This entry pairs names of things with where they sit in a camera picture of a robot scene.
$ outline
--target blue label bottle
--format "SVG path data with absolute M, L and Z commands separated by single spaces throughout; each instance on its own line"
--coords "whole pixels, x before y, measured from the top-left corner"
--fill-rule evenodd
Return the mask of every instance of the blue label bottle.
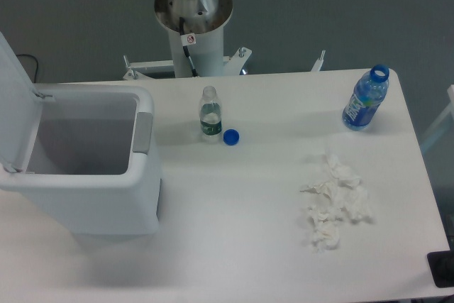
M 343 110 L 344 124 L 354 130 L 366 128 L 386 96 L 389 86 L 389 69 L 375 65 L 356 83 L 353 95 Z

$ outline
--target crumpled tissue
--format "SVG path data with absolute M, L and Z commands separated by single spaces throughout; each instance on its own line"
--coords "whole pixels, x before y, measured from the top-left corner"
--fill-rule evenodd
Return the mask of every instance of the crumpled tissue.
M 310 192 L 329 198 L 327 207 L 311 205 L 309 216 L 314 220 L 312 243 L 317 251 L 332 250 L 338 247 L 339 223 L 345 217 L 352 223 L 371 222 L 372 210 L 369 206 L 369 194 L 360 185 L 361 177 L 351 167 L 342 164 L 337 155 L 327 155 L 331 178 L 303 187 L 302 192 Z

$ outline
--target bottle cap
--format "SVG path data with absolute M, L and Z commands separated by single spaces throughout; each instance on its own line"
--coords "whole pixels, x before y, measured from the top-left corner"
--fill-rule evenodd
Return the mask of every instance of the bottle cap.
M 377 64 L 370 70 L 370 78 L 374 82 L 383 83 L 389 77 L 389 69 L 386 65 Z
M 235 129 L 228 129 L 223 137 L 226 145 L 236 145 L 240 140 L 240 134 Z

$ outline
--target green label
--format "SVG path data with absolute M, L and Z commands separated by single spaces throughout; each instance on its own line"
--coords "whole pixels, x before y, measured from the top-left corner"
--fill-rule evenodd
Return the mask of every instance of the green label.
M 200 124 L 201 131 L 203 131 L 205 135 L 216 135 L 222 132 L 222 124 L 220 121 L 218 123 L 207 123 L 200 121 Z

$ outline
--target plastic bottle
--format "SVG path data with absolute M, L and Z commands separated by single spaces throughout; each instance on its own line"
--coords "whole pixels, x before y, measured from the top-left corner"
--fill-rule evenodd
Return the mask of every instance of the plastic bottle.
M 354 131 L 366 128 L 386 96 L 389 86 L 389 69 L 375 65 L 356 83 L 353 95 L 343 110 L 343 123 Z
M 199 102 L 200 127 L 204 140 L 219 141 L 222 132 L 221 101 L 216 89 L 212 86 L 204 88 Z

